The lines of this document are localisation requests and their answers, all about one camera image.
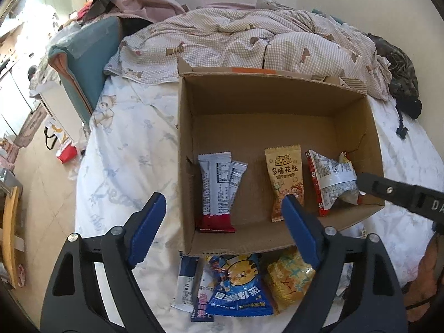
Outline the yellow peanut snack packet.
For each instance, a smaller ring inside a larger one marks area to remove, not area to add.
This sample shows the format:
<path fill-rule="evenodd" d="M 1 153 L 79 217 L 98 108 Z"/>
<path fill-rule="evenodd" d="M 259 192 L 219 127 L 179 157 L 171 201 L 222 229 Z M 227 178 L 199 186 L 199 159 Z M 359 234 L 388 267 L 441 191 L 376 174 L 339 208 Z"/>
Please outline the yellow peanut snack packet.
<path fill-rule="evenodd" d="M 302 154 L 299 145 L 267 148 L 264 151 L 267 171 L 275 195 L 271 220 L 283 220 L 281 203 L 286 195 L 294 195 L 304 205 Z"/>

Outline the pink cloth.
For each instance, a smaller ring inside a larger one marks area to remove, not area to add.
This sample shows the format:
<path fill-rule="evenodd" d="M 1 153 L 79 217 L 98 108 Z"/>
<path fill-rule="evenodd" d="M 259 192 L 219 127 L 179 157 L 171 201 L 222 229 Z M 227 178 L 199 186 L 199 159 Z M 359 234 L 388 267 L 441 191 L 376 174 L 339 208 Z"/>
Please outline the pink cloth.
<path fill-rule="evenodd" d="M 175 0 L 113 0 L 113 5 L 112 16 L 139 18 L 153 23 L 186 13 Z"/>

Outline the dark patterned garment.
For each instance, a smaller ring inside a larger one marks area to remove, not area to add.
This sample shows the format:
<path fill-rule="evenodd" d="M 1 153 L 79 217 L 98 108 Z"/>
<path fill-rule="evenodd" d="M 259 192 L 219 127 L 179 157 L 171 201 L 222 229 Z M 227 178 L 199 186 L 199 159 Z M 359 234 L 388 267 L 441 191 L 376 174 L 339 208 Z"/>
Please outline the dark patterned garment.
<path fill-rule="evenodd" d="M 422 113 L 414 65 L 409 56 L 399 47 L 380 36 L 373 34 L 367 36 L 375 44 L 378 55 L 385 57 L 390 63 L 388 70 L 392 78 L 388 87 L 391 96 L 396 100 L 395 108 L 399 117 L 396 134 L 400 139 L 405 140 L 409 129 L 403 124 L 403 116 L 416 120 Z"/>

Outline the red white wafer bar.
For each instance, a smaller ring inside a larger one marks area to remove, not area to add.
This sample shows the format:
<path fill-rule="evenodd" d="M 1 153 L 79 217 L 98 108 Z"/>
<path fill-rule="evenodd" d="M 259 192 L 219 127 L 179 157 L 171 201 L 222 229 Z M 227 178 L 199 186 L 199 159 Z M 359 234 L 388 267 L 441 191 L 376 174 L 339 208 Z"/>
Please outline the red white wafer bar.
<path fill-rule="evenodd" d="M 203 181 L 202 231 L 234 233 L 229 202 L 231 152 L 198 155 Z"/>
<path fill-rule="evenodd" d="M 229 167 L 229 200 L 234 201 L 236 193 L 242 181 L 242 176 L 246 172 L 248 164 L 245 162 L 231 161 Z"/>

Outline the blue tiger snack bag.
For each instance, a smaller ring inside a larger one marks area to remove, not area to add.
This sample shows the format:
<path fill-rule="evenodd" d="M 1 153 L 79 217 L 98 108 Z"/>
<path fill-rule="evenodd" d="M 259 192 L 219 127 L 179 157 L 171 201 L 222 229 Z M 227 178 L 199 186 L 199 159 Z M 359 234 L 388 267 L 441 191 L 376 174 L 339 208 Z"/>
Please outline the blue tiger snack bag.
<path fill-rule="evenodd" d="M 256 317 L 273 315 L 273 306 L 263 288 L 256 254 L 211 256 L 216 285 L 205 312 L 213 316 Z"/>

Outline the wooden chair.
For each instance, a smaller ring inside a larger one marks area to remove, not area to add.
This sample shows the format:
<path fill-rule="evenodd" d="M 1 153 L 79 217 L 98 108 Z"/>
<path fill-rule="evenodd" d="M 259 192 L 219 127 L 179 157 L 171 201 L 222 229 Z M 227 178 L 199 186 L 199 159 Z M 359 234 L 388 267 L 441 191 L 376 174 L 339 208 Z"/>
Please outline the wooden chair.
<path fill-rule="evenodd" d="M 21 189 L 1 186 L 5 193 L 1 213 L 1 258 L 13 289 L 19 287 L 19 265 L 16 251 L 24 251 L 23 239 L 16 235 L 17 212 Z"/>

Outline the white red snack bag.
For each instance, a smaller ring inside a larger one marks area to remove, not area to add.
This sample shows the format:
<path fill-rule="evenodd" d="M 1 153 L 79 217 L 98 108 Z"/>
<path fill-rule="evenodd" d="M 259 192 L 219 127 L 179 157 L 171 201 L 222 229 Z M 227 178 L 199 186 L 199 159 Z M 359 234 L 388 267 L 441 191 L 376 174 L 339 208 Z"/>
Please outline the white red snack bag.
<path fill-rule="evenodd" d="M 357 175 L 346 152 L 335 160 L 308 150 L 306 158 L 320 216 L 327 216 L 338 200 L 350 205 L 361 203 L 364 194 L 357 187 Z"/>

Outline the red white shopping bag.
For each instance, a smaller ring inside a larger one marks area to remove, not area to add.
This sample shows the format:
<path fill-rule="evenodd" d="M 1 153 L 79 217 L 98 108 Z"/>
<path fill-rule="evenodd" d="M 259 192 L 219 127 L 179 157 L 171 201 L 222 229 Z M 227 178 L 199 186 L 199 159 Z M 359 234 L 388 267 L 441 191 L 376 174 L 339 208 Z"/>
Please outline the red white shopping bag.
<path fill-rule="evenodd" d="M 45 146 L 48 150 L 53 150 L 57 143 L 59 148 L 56 151 L 56 158 L 65 164 L 72 161 L 77 156 L 77 149 L 72 140 L 59 125 L 57 120 L 49 117 L 44 122 Z"/>

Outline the white cabinet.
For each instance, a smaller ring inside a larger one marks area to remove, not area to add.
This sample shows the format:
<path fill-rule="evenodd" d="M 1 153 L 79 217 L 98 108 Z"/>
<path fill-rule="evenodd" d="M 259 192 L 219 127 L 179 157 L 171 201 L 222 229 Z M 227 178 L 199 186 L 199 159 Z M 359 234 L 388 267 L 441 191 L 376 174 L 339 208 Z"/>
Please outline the white cabinet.
<path fill-rule="evenodd" d="M 84 137 L 84 124 L 63 85 L 49 81 L 38 85 L 35 91 L 40 95 L 49 113 L 58 121 L 67 136 L 74 142 L 81 140 Z"/>

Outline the white floral bed sheet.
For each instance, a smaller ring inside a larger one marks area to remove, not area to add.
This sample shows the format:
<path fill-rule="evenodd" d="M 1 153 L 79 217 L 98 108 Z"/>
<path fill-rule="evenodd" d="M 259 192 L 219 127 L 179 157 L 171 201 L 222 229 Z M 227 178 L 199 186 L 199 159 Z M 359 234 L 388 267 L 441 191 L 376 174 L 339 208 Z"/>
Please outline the white floral bed sheet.
<path fill-rule="evenodd" d="M 191 322 L 190 314 L 171 306 L 175 296 L 181 239 L 178 212 L 178 83 L 142 85 L 109 76 L 102 97 L 111 103 L 111 127 L 90 121 L 91 134 L 80 164 L 76 188 L 75 231 L 83 238 L 122 226 L 140 211 L 152 193 L 167 200 L 167 213 L 147 259 L 133 271 L 138 286 L 166 332 L 282 332 L 297 304 L 276 316 L 215 318 Z M 402 141 L 395 132 L 394 102 L 369 98 L 382 144 L 384 176 L 443 192 L 443 160 L 425 130 L 410 118 Z M 417 278 L 432 222 L 406 209 L 385 207 L 345 232 L 358 236 L 377 233 L 403 287 Z"/>

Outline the yellow chips snack bag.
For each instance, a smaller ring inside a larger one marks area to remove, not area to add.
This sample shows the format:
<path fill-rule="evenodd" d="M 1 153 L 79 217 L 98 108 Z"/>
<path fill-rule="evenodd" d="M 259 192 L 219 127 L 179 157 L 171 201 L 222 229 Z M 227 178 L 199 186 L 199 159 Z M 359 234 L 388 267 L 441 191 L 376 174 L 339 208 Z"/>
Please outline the yellow chips snack bag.
<path fill-rule="evenodd" d="M 316 270 L 305 263 L 299 250 L 290 247 L 263 257 L 264 281 L 273 300 L 275 314 L 301 302 Z"/>

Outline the brown cardboard box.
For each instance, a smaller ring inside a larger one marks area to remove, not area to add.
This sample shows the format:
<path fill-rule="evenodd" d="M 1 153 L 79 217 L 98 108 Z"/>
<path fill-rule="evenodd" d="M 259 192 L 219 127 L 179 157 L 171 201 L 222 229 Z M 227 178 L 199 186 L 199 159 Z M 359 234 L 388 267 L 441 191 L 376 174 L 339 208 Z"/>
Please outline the brown cardboard box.
<path fill-rule="evenodd" d="M 365 84 L 354 78 L 193 67 L 178 58 L 178 181 L 183 252 L 262 253 L 294 243 L 281 202 L 296 196 L 324 226 L 347 229 L 383 207 L 341 193 L 381 175 Z"/>

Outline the white purple cone snack packet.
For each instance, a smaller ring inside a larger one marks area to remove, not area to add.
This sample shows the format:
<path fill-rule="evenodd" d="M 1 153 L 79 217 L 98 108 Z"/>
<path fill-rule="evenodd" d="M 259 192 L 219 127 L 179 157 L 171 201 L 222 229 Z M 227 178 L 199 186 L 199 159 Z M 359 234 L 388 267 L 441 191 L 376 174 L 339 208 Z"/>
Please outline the white purple cone snack packet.
<path fill-rule="evenodd" d="M 193 312 L 190 317 L 191 322 L 213 322 L 215 320 L 213 315 L 206 312 L 206 309 L 213 295 L 216 283 L 217 280 L 215 280 L 213 270 L 208 265 L 205 265 L 200 277 Z"/>

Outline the white blue snack bar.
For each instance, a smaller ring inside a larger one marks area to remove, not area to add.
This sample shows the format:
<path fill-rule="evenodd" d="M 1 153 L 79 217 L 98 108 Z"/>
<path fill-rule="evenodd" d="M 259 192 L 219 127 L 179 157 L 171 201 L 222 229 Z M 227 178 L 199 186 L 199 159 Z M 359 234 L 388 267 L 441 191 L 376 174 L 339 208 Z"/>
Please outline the white blue snack bar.
<path fill-rule="evenodd" d="M 189 314 L 193 312 L 193 292 L 199 258 L 182 256 L 179 267 L 175 296 L 171 306 Z"/>

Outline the teal orange cushion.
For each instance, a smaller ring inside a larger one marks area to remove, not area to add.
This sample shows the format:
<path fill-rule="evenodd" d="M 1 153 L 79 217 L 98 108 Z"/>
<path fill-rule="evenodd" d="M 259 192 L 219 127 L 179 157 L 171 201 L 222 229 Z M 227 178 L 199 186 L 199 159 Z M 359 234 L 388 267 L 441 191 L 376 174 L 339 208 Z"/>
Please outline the teal orange cushion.
<path fill-rule="evenodd" d="M 79 118 L 88 123 L 105 83 L 104 68 L 123 38 L 118 17 L 81 27 L 49 49 L 48 64 L 59 74 Z"/>

